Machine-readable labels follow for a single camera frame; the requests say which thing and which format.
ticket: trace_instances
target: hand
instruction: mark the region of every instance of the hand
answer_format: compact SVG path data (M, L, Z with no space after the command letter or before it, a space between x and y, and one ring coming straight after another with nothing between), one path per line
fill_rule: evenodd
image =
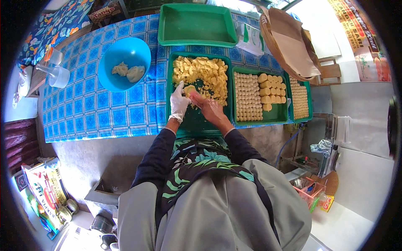
M191 100L189 98L181 96L181 94L183 93L183 86L184 82L180 81L180 84L170 96L170 107L172 110L169 119L176 118L179 124L183 122L187 106L191 103Z
M191 93L191 101L201 109L204 117L215 125L225 135L233 128L232 123L224 114L224 108L216 100L203 98L198 92Z

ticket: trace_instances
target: brown paper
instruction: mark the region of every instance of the brown paper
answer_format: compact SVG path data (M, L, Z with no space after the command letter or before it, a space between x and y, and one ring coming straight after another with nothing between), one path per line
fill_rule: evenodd
M271 33L287 65L304 78L320 75L307 52L302 37L302 23L283 10L268 10Z

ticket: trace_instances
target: woven basket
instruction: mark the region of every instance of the woven basket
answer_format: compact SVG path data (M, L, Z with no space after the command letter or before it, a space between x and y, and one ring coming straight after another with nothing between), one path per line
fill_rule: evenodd
M261 34L265 40L265 43L267 44L268 49L272 53L272 56L278 61L279 65L292 77L299 81L310 81L315 76L309 77L309 78L304 78L300 76L298 73L296 73L285 61L283 58L283 55L281 53L281 50L278 47L277 42L275 41L275 38L272 35L271 32L271 24L268 21L267 16L268 14L268 9L265 8L264 6L259 6L261 10L263 11L263 14L260 16L260 29L261 29ZM302 29L301 33L303 37L304 44L306 45L306 49L308 52L308 55L310 56L311 60L313 61L314 65L317 67L318 70L321 71L321 66L320 66L320 61L318 60L318 57L314 51L313 45L311 44L311 41L309 40L308 36L305 34L304 30Z

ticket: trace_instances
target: empty green tray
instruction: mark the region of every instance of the empty green tray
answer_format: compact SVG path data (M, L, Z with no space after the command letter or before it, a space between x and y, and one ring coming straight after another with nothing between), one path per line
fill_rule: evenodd
M169 116L171 113L170 108L170 95L174 92L176 88L174 88L174 84L172 83L173 76L173 61L179 56L183 57L207 57L209 59L222 59L226 65L228 65L228 70L226 71L226 75L228 76L228 98L226 101L228 105L224 107L224 113L229 118L230 121L233 121L233 112L232 112L232 103L233 103L233 91L232 91L232 74L231 68L232 64L230 59L225 56L219 55L211 55L204 53L193 53L193 52L185 52L185 51L177 51L173 52L169 57L169 66L168 66L168 75L166 80L166 123L169 120ZM201 87L203 85L202 80L197 80L195 83L192 83L196 88ZM183 122L177 130L176 136L178 138L181 137L209 137L209 136L222 136L221 132L209 121L207 121L201 113L201 109L194 110L191 106L187 107L186 114L184 115Z
M168 45L233 47L238 39L230 10L206 4L160 7L158 42Z
M232 90L233 90L233 118L234 122L236 125L239 126L245 126L245 125L269 125L269 124L280 124L280 123L286 123L287 122L287 104L272 104L272 110L269 112L263 111L263 120L261 121L236 121L236 90L234 87L234 72L238 73L243 73L243 74L253 74L253 75L260 75L261 73L265 73L267 75L275 75L275 76L281 76L279 74L275 74L269 71L260 71L256 69L249 69L249 68L243 68L243 67L238 67L234 66L232 68Z
M289 116L290 119L295 123L300 123L300 122L306 122L309 120L312 120L313 118L313 102L311 100L311 90L310 90L310 82L309 81L297 81L301 86L305 86L306 87L306 91L307 91L307 104L308 104L308 117L307 118L300 118L300 119L296 119L294 117L293 114L293 98L292 98L292 90L290 88L290 80L289 80L289 74L287 72L285 72L285 77L283 79L284 81L286 81L286 94L289 98L292 99L292 103L290 103L289 106Z

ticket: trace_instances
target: dough in bowl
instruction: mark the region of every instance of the dough in bowl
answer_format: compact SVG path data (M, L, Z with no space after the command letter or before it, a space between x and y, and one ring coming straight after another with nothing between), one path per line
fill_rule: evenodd
M126 65L124 62L121 62L119 65L113 67L112 69L112 74L118 73L121 77L126 76L127 72L128 72L128 65Z
M128 81L134 83L142 78L144 72L145 66L133 66L128 70L126 77L128 78Z

